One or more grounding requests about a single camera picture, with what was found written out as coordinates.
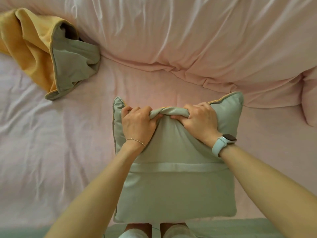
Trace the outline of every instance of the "sage green pillow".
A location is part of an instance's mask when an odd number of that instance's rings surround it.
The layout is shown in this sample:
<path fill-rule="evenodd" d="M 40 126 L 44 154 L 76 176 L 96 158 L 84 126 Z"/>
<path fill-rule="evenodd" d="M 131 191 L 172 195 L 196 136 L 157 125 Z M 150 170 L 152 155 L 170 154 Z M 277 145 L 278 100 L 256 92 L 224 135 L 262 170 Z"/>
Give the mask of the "sage green pillow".
<path fill-rule="evenodd" d="M 218 130 L 237 135 L 243 106 L 241 92 L 209 104 L 217 113 Z M 121 125 L 124 101 L 113 103 L 116 154 L 125 143 Z M 119 223 L 180 222 L 212 216 L 234 216 L 234 176 L 211 148 L 191 136 L 169 115 L 189 116 L 184 108 L 159 108 L 150 118 L 164 114 L 144 151 L 132 164 L 124 183 L 114 220 Z"/>

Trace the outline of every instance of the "right hand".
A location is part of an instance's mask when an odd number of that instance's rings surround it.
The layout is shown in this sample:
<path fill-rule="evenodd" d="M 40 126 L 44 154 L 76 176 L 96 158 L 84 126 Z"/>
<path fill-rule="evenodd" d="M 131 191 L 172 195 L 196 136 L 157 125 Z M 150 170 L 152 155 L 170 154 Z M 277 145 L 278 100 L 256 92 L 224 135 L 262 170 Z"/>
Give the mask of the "right hand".
<path fill-rule="evenodd" d="M 193 137 L 212 148 L 222 135 L 217 129 L 215 110 L 206 102 L 198 105 L 186 104 L 184 108 L 189 112 L 188 118 L 181 115 L 172 115 L 171 118 L 179 120 Z"/>

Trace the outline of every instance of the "left hand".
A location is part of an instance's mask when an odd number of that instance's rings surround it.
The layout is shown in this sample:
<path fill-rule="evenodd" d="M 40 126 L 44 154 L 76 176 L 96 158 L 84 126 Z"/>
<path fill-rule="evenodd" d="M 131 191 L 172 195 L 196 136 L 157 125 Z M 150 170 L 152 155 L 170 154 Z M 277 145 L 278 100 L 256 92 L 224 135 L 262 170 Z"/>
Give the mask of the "left hand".
<path fill-rule="evenodd" d="M 139 140 L 145 146 L 149 143 L 156 129 L 156 121 L 163 117 L 162 114 L 158 114 L 150 120 L 149 113 L 151 111 L 152 108 L 149 106 L 144 108 L 126 106 L 121 110 L 122 128 L 126 139 Z M 144 148 L 142 144 L 135 140 L 128 141 L 135 143 L 135 145 L 141 145 Z"/>

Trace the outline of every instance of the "smartwatch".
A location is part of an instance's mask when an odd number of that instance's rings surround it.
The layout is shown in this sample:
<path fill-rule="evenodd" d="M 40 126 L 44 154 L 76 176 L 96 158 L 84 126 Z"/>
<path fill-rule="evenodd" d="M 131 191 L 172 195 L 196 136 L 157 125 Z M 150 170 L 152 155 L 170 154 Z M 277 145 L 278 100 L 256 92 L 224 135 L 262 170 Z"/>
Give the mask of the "smartwatch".
<path fill-rule="evenodd" d="M 212 147 L 212 153 L 219 157 L 220 151 L 227 146 L 227 144 L 234 144 L 237 141 L 235 136 L 232 136 L 230 134 L 222 135 L 219 137 L 215 143 L 215 145 Z"/>

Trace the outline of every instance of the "left arm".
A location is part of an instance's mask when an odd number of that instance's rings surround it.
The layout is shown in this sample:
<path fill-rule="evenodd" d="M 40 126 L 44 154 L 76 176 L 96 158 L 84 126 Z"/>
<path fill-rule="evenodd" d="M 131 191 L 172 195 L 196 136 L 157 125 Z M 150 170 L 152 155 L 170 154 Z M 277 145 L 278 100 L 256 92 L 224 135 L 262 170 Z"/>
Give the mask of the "left arm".
<path fill-rule="evenodd" d="M 122 109 L 122 126 L 126 138 L 148 144 L 156 129 L 156 121 L 161 117 L 150 120 L 150 111 L 150 107 Z M 130 167 L 143 149 L 142 144 L 127 140 L 110 164 L 52 225 L 45 238 L 101 238 L 117 206 Z"/>

